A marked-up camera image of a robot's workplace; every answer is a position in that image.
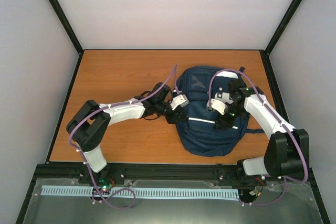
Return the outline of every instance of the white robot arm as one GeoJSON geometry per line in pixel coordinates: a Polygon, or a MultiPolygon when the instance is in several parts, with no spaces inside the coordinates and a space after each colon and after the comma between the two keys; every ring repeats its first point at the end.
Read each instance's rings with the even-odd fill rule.
{"type": "Polygon", "coordinates": [[[269,139],[265,156],[238,161],[241,176],[271,175],[283,176],[301,172],[303,162],[299,152],[309,160],[309,136],[305,130],[297,130],[284,120],[267,101],[264,93],[258,88],[248,88],[242,79],[229,84],[228,89],[232,103],[224,103],[212,99],[212,109],[220,115],[217,126],[231,127],[235,118],[243,113],[250,113],[264,130],[269,139]],[[290,135],[298,143],[300,150],[293,144],[290,135]]]}
{"type": "Polygon", "coordinates": [[[87,101],[73,117],[67,125],[67,131],[70,134],[78,124],[81,124],[72,139],[81,148],[86,161],[95,173],[100,172],[107,165],[100,148],[100,142],[107,127],[112,124],[128,119],[145,118],[154,113],[165,116],[167,123],[186,120],[186,115],[181,110],[188,104],[185,95],[180,94],[174,97],[171,102],[165,102],[167,94],[171,91],[165,85],[156,95],[150,97],[150,94],[153,94],[161,85],[162,83],[158,83],[151,92],[148,91],[149,95],[146,98],[140,95],[125,102],[112,104],[97,104],[93,100],[87,101]],[[85,118],[97,110],[101,112],[91,118],[94,121],[90,124],[85,118]]]}
{"type": "MultiPolygon", "coordinates": [[[[158,83],[149,94],[156,91],[162,83],[158,83]]],[[[263,92],[258,89],[246,87],[242,79],[237,79],[229,85],[229,97],[232,103],[222,99],[212,99],[212,109],[219,112],[215,125],[226,128],[234,125],[235,118],[250,113],[265,131],[269,144],[263,157],[248,158],[237,163],[240,176],[271,175],[283,176],[302,171],[303,163],[297,149],[288,135],[294,135],[300,145],[304,158],[309,160],[309,137],[305,130],[296,130],[286,122],[269,104],[263,92]]],[[[86,161],[94,172],[101,171],[107,162],[100,149],[100,142],[108,126],[128,119],[145,118],[156,113],[165,116],[167,123],[177,123],[187,120],[182,107],[188,104],[185,95],[174,97],[172,102],[165,102],[167,94],[171,92],[164,86],[156,95],[145,99],[143,96],[135,97],[129,101],[114,104],[97,104],[87,101],[75,117],[67,125],[71,133],[82,123],[72,136],[72,139],[83,151],[86,161]],[[90,124],[83,119],[91,112],[101,110],[90,124]]]]}

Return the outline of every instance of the orange wooden surface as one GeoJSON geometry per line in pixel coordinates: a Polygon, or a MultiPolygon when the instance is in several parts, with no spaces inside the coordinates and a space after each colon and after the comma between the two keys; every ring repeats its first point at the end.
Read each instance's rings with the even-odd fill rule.
{"type": "MultiPolygon", "coordinates": [[[[80,155],[67,143],[66,125],[87,100],[93,99],[98,103],[128,100],[164,81],[176,63],[177,76],[196,65],[235,69],[243,66],[245,73],[274,104],[258,51],[86,50],[50,160],[81,161],[80,155]]],[[[168,84],[173,87],[173,78],[168,84]]],[[[249,128],[259,128],[253,118],[249,121],[249,128]]],[[[263,156],[267,143],[264,134],[246,134],[224,157],[196,156],[183,148],[175,125],[167,124],[161,117],[155,121],[128,120],[110,126],[101,148],[108,162],[236,164],[239,159],[263,156]]]]}

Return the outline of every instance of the purple wire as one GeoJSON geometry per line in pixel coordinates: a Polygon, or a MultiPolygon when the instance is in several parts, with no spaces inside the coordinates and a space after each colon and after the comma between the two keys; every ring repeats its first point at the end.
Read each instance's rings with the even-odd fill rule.
{"type": "Polygon", "coordinates": [[[114,192],[112,195],[110,195],[108,198],[104,198],[104,196],[102,196],[102,194],[101,194],[101,192],[100,192],[100,190],[99,190],[99,188],[98,188],[98,186],[97,186],[97,184],[96,184],[96,181],[94,180],[93,173],[92,173],[92,170],[91,170],[90,165],[89,165],[89,164],[86,164],[86,166],[87,166],[87,168],[88,168],[88,170],[89,170],[89,174],[90,174],[90,177],[91,177],[91,179],[92,179],[93,187],[95,188],[96,193],[98,193],[98,195],[100,196],[100,198],[101,198],[101,199],[102,199],[108,206],[110,206],[110,207],[112,207],[112,208],[114,208],[114,209],[117,209],[117,210],[126,210],[126,209],[131,208],[131,207],[135,204],[136,196],[135,196],[134,191],[131,190],[130,188],[121,188],[121,189],[115,191],[115,192],[114,192]],[[114,206],[114,205],[112,205],[111,203],[108,202],[108,200],[109,200],[110,198],[112,198],[114,195],[118,194],[118,193],[121,192],[121,191],[130,191],[131,194],[133,195],[133,202],[132,202],[130,205],[128,205],[127,207],[116,207],[116,206],[114,206]]]}
{"type": "Polygon", "coordinates": [[[283,189],[283,191],[282,191],[282,193],[279,195],[279,197],[278,198],[276,198],[275,200],[272,200],[272,201],[270,201],[270,202],[267,202],[267,203],[261,203],[261,204],[253,204],[252,203],[252,205],[251,206],[255,206],[255,207],[264,207],[264,206],[267,206],[267,205],[270,205],[270,204],[272,204],[272,203],[275,203],[275,202],[278,202],[279,200],[281,200],[282,199],[282,197],[285,195],[285,192],[286,192],[286,185],[287,185],[287,181],[286,181],[286,178],[284,177],[284,189],[283,189]]]}
{"type": "Polygon", "coordinates": [[[91,196],[91,200],[94,201],[95,200],[95,195],[98,195],[98,193],[96,191],[93,192],[92,196],[91,196]]]}
{"type": "Polygon", "coordinates": [[[174,85],[175,85],[176,93],[177,93],[177,95],[179,95],[179,94],[180,94],[180,91],[179,91],[179,89],[177,88],[177,84],[176,84],[176,70],[175,70],[175,72],[174,72],[174,85]]]}
{"type": "MultiPolygon", "coordinates": [[[[177,86],[176,86],[176,69],[177,69],[177,64],[174,66],[174,68],[173,68],[172,71],[170,72],[170,74],[169,74],[169,76],[167,77],[167,79],[161,84],[161,86],[160,86],[157,90],[155,90],[153,93],[151,93],[150,95],[148,95],[147,97],[145,97],[145,98],[143,98],[143,99],[140,99],[140,100],[138,100],[138,101],[134,101],[134,102],[132,102],[132,104],[139,103],[139,102],[143,102],[143,101],[147,100],[148,98],[150,98],[150,97],[156,95],[156,94],[163,88],[163,86],[168,82],[168,80],[170,79],[170,77],[172,76],[173,73],[174,73],[175,88],[176,88],[176,91],[179,93],[179,90],[177,89],[177,86]]],[[[130,104],[130,102],[129,102],[129,101],[126,101],[126,102],[118,102],[118,103],[111,104],[110,108],[111,108],[111,107],[114,107],[114,106],[127,105],[127,104],[130,104]]],[[[102,107],[102,108],[99,108],[99,109],[93,111],[92,113],[90,113],[89,115],[87,115],[82,121],[80,121],[80,122],[75,126],[75,128],[73,128],[73,130],[71,131],[71,133],[69,134],[68,143],[69,143],[72,147],[74,147],[74,148],[76,148],[77,150],[80,151],[80,154],[81,154],[81,156],[82,156],[84,162],[87,162],[87,160],[86,160],[86,158],[85,158],[85,156],[84,156],[84,153],[83,153],[83,151],[80,149],[80,147],[79,147],[78,145],[72,143],[72,137],[74,136],[76,130],[78,130],[78,129],[79,129],[85,122],[87,122],[92,116],[94,116],[94,115],[98,114],[99,112],[101,112],[101,111],[103,111],[103,110],[106,110],[106,109],[108,109],[108,108],[109,108],[108,106],[104,106],[104,107],[102,107]]],[[[135,200],[136,200],[136,196],[135,196],[134,191],[131,190],[131,189],[129,189],[129,188],[122,188],[122,189],[119,189],[119,190],[117,190],[116,192],[114,192],[112,195],[110,195],[108,198],[104,198],[104,197],[102,196],[102,194],[101,194],[101,192],[100,192],[100,190],[99,190],[97,184],[96,184],[96,181],[94,180],[94,177],[93,177],[93,174],[92,174],[92,170],[91,170],[91,167],[90,167],[89,164],[87,164],[87,168],[88,168],[88,170],[89,170],[89,174],[90,174],[90,177],[91,177],[91,180],[92,180],[92,183],[93,183],[93,186],[94,186],[96,192],[98,193],[98,195],[101,197],[101,199],[102,199],[107,205],[109,205],[110,207],[112,207],[112,208],[114,208],[114,209],[118,209],[118,210],[129,209],[129,208],[131,208],[131,207],[134,205],[135,200]],[[110,204],[110,203],[108,202],[108,200],[109,200],[110,198],[112,198],[114,195],[116,195],[116,194],[118,194],[119,192],[124,191],[124,190],[128,190],[128,191],[130,191],[130,192],[132,193],[132,195],[133,195],[133,202],[132,202],[132,204],[130,204],[129,206],[124,207],[124,208],[119,208],[119,207],[116,207],[116,206],[114,206],[114,205],[112,205],[112,204],[110,204]]]]}
{"type": "MultiPolygon", "coordinates": [[[[209,84],[209,108],[210,109],[212,108],[211,107],[211,87],[212,87],[212,83],[213,83],[215,77],[219,73],[224,72],[224,71],[231,71],[231,72],[235,72],[235,73],[238,73],[238,74],[244,76],[248,80],[248,82],[251,84],[251,86],[252,86],[254,92],[256,93],[258,99],[260,100],[260,102],[264,102],[264,100],[261,98],[261,96],[260,96],[260,94],[259,94],[256,86],[253,84],[252,80],[246,74],[244,74],[243,72],[240,72],[240,71],[238,71],[236,69],[222,69],[222,70],[218,71],[217,73],[215,73],[214,76],[212,76],[210,84],[209,84]]],[[[269,105],[265,104],[265,108],[272,114],[272,116],[278,121],[278,123],[282,122],[282,120],[276,115],[276,113],[271,109],[271,107],[269,105]]],[[[304,172],[303,180],[297,180],[297,179],[289,177],[289,176],[286,176],[286,178],[289,179],[289,180],[292,180],[294,182],[304,184],[307,181],[307,179],[308,179],[308,168],[307,168],[306,161],[304,159],[305,157],[303,156],[303,153],[302,153],[302,151],[300,149],[300,146],[299,146],[298,142],[296,141],[295,137],[293,136],[293,134],[291,133],[291,131],[284,124],[282,124],[281,126],[286,130],[286,132],[288,133],[289,137],[293,141],[294,146],[296,147],[296,149],[298,151],[298,154],[300,156],[300,159],[301,159],[301,162],[302,162],[302,166],[303,166],[303,172],[304,172]]]]}

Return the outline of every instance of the purple cable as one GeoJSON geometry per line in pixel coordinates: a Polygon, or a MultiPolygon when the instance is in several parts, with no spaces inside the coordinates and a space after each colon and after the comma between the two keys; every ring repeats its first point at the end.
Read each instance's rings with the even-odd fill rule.
{"type": "Polygon", "coordinates": [[[176,93],[177,93],[177,95],[179,95],[179,94],[180,94],[180,91],[179,91],[179,89],[177,88],[177,84],[176,84],[176,70],[175,70],[175,72],[174,72],[174,85],[175,85],[176,93]]]}
{"type": "Polygon", "coordinates": [[[92,201],[95,201],[95,196],[96,195],[99,195],[99,194],[97,193],[97,191],[94,191],[93,194],[92,194],[92,196],[91,196],[91,200],[92,201]]]}
{"type": "Polygon", "coordinates": [[[272,201],[270,201],[270,202],[267,202],[267,203],[261,203],[261,204],[253,204],[252,203],[252,205],[251,206],[255,206],[255,207],[264,207],[264,206],[267,206],[267,205],[270,205],[270,204],[272,204],[272,203],[275,203],[275,202],[277,202],[277,201],[279,201],[279,200],[281,200],[282,199],[282,197],[285,195],[285,192],[286,192],[286,185],[287,185],[287,181],[286,181],[286,178],[284,177],[284,189],[283,189],[283,191],[282,191],[282,193],[280,194],[280,196],[278,197],[278,198],[276,198],[275,200],[272,200],[272,201]]]}
{"type": "Polygon", "coordinates": [[[101,194],[101,192],[100,192],[100,190],[99,190],[99,188],[98,188],[98,186],[97,186],[97,184],[96,184],[96,181],[94,180],[93,173],[92,173],[92,170],[91,170],[90,165],[89,165],[89,164],[86,164],[86,166],[87,166],[87,168],[88,168],[88,170],[89,170],[89,174],[90,174],[90,177],[91,177],[91,179],[92,179],[93,187],[95,188],[96,193],[98,193],[98,195],[100,196],[100,198],[101,198],[101,199],[102,199],[108,206],[110,206],[110,207],[112,207],[112,208],[114,208],[114,209],[117,209],[117,210],[126,210],[126,209],[131,208],[131,207],[135,204],[136,196],[135,196],[134,191],[131,190],[130,188],[121,188],[121,189],[115,191],[115,192],[114,192],[112,195],[110,195],[108,198],[104,198],[104,196],[102,196],[102,194],[101,194]],[[118,194],[118,193],[121,192],[121,191],[130,191],[131,194],[133,195],[133,202],[132,202],[130,205],[128,205],[127,207],[116,207],[116,206],[114,206],[114,205],[112,205],[111,203],[108,202],[108,200],[109,200],[110,198],[112,198],[114,195],[118,194]]]}
{"type": "MultiPolygon", "coordinates": [[[[213,83],[215,77],[216,77],[219,73],[224,72],[224,71],[231,71],[231,72],[235,72],[235,73],[238,73],[238,74],[244,76],[244,77],[248,80],[248,82],[251,84],[251,86],[252,86],[254,92],[256,93],[258,99],[260,100],[260,102],[264,102],[263,99],[261,98],[261,96],[260,96],[260,94],[259,94],[259,92],[258,92],[256,86],[253,84],[252,80],[251,80],[246,74],[244,74],[243,72],[240,72],[240,71],[238,71],[238,70],[236,70],[236,69],[222,69],[222,70],[216,72],[216,73],[214,74],[214,76],[212,76],[211,81],[210,81],[210,84],[209,84],[209,108],[210,108],[210,109],[212,108],[212,107],[211,107],[211,87],[212,87],[212,83],[213,83]]],[[[265,108],[269,111],[269,113],[272,114],[272,116],[278,121],[278,123],[281,123],[281,122],[282,122],[282,120],[276,115],[276,113],[274,113],[274,111],[270,108],[270,106],[268,106],[267,104],[265,104],[265,108]]],[[[299,146],[298,142],[295,140],[295,137],[294,137],[293,134],[290,132],[290,130],[289,130],[284,124],[282,124],[281,126],[286,130],[286,132],[288,133],[289,137],[290,137],[291,140],[293,141],[294,146],[296,147],[296,149],[297,149],[297,151],[298,151],[298,154],[299,154],[299,156],[300,156],[300,159],[301,159],[301,162],[302,162],[302,166],[303,166],[303,172],[304,172],[303,180],[297,180],[297,179],[292,178],[292,177],[289,177],[289,176],[286,176],[286,178],[289,179],[289,180],[292,180],[292,181],[294,181],[294,182],[304,184],[304,183],[307,181],[307,179],[308,179],[308,168],[307,168],[306,161],[305,161],[305,159],[304,159],[305,157],[303,156],[303,153],[302,153],[302,151],[301,151],[301,149],[300,149],[300,146],[299,146]]]]}
{"type": "MultiPolygon", "coordinates": [[[[170,74],[169,74],[169,76],[167,77],[167,79],[162,83],[162,85],[161,85],[157,90],[155,90],[153,93],[151,93],[151,94],[148,95],[147,97],[145,97],[145,98],[143,98],[143,99],[140,99],[139,101],[135,101],[133,104],[135,104],[135,103],[139,103],[139,102],[142,102],[142,101],[145,101],[145,100],[147,100],[148,98],[150,98],[150,97],[156,95],[156,94],[163,88],[163,86],[168,82],[168,80],[170,79],[170,77],[172,76],[173,73],[174,73],[175,88],[176,88],[176,91],[179,93],[179,90],[177,89],[177,86],[176,86],[176,69],[177,69],[177,64],[174,66],[174,68],[173,68],[172,71],[170,72],[170,74]]],[[[111,107],[114,107],[114,106],[120,106],[120,105],[127,105],[127,104],[130,104],[130,102],[129,102],[129,101],[126,101],[126,102],[118,102],[118,103],[111,104],[111,107]]],[[[82,121],[80,121],[80,122],[75,126],[75,128],[73,128],[73,130],[71,131],[71,133],[69,134],[68,143],[69,143],[72,147],[76,148],[76,149],[80,152],[80,154],[81,154],[81,156],[82,156],[84,162],[87,162],[87,160],[86,160],[86,158],[85,158],[85,156],[84,156],[84,153],[83,153],[83,151],[80,149],[80,147],[79,147],[78,145],[72,143],[72,137],[74,136],[74,133],[76,132],[76,130],[78,130],[78,129],[79,129],[85,122],[87,122],[92,116],[94,116],[94,115],[98,114],[99,112],[101,112],[101,111],[103,111],[103,110],[106,110],[106,109],[108,109],[108,108],[109,108],[108,106],[104,106],[104,107],[102,107],[102,108],[99,108],[99,109],[93,111],[92,113],[90,113],[89,115],[87,115],[82,121]]],[[[107,205],[109,205],[110,207],[112,207],[112,208],[114,208],[114,209],[118,209],[118,210],[128,209],[128,208],[131,208],[131,207],[134,205],[135,200],[136,200],[136,196],[135,196],[134,191],[131,190],[131,189],[129,189],[129,188],[122,188],[122,189],[119,189],[119,190],[117,190],[116,192],[114,192],[112,195],[110,195],[108,198],[104,198],[104,197],[102,196],[102,194],[101,194],[101,192],[100,192],[100,190],[99,190],[97,184],[96,184],[96,181],[94,180],[94,177],[93,177],[93,174],[92,174],[92,170],[91,170],[91,167],[90,167],[89,164],[87,164],[87,168],[88,168],[88,170],[89,170],[89,174],[90,174],[90,177],[91,177],[91,180],[92,180],[92,183],[93,183],[93,186],[94,186],[96,192],[98,193],[98,195],[100,196],[100,198],[101,198],[107,205]],[[124,190],[128,190],[128,191],[130,191],[130,192],[132,193],[132,195],[133,195],[133,202],[132,202],[132,204],[130,204],[129,206],[124,207],[124,208],[119,208],[119,207],[116,207],[116,206],[110,204],[110,203],[107,201],[107,200],[109,200],[110,198],[112,198],[114,195],[116,195],[116,194],[118,194],[119,192],[124,191],[124,190]]]]}

